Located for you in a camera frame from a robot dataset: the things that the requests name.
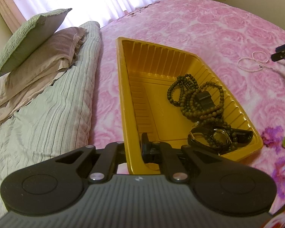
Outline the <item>gold plastic tray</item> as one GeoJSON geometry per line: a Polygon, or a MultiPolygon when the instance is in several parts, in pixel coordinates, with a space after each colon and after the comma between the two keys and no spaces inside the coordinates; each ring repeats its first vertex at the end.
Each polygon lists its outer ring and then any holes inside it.
{"type": "Polygon", "coordinates": [[[157,174],[158,166],[143,161],[140,138],[187,142],[193,122],[167,99],[177,77],[191,74],[197,83],[222,81],[197,55],[176,48],[120,37],[116,42],[119,94],[127,167],[131,174],[157,174]]]}

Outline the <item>pink rose bedspread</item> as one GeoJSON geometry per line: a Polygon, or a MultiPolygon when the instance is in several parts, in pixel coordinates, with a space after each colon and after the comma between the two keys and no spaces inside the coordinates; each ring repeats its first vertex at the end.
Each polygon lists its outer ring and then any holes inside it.
{"type": "Polygon", "coordinates": [[[239,8],[212,0],[163,0],[101,28],[102,50],[93,93],[89,142],[101,147],[121,140],[116,39],[132,38],[197,54],[232,92],[264,140],[244,163],[271,175],[278,194],[275,213],[285,204],[285,63],[268,62],[255,73],[247,60],[266,60],[285,43],[285,31],[239,8]]]}

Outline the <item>black wristwatch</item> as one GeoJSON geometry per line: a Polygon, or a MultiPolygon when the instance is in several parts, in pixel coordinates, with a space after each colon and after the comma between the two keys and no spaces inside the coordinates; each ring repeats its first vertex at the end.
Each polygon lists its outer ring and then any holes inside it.
{"type": "Polygon", "coordinates": [[[195,127],[187,137],[188,145],[198,146],[217,155],[226,154],[247,146],[253,139],[250,130],[227,127],[195,127]]]}

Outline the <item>striped grey quilt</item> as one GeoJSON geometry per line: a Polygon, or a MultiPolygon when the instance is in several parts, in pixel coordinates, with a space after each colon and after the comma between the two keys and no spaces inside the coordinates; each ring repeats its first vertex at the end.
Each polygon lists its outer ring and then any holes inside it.
{"type": "Polygon", "coordinates": [[[83,28],[86,41],[71,68],[0,125],[0,185],[18,169],[87,145],[101,36],[97,22],[83,28]]]}

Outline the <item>mauve pillow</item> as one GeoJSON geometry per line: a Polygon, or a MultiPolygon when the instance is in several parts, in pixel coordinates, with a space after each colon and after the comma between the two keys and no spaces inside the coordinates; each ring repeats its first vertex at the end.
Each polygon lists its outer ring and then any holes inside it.
{"type": "Polygon", "coordinates": [[[0,124],[29,104],[74,63],[87,29],[69,27],[55,33],[18,68],[0,77],[0,124]]]}

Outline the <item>green textured pillow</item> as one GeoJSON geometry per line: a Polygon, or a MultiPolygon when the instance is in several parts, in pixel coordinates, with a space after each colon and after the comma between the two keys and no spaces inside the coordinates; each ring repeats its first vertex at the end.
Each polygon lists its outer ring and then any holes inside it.
{"type": "Polygon", "coordinates": [[[24,22],[0,53],[0,77],[10,73],[49,39],[61,26],[71,8],[37,14],[24,22]]]}

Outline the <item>pink drape curtain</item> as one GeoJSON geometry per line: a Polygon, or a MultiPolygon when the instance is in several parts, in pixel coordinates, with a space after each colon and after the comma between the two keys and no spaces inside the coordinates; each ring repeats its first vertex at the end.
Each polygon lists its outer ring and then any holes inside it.
{"type": "Polygon", "coordinates": [[[0,14],[12,33],[26,21],[14,0],[0,0],[0,14]]]}

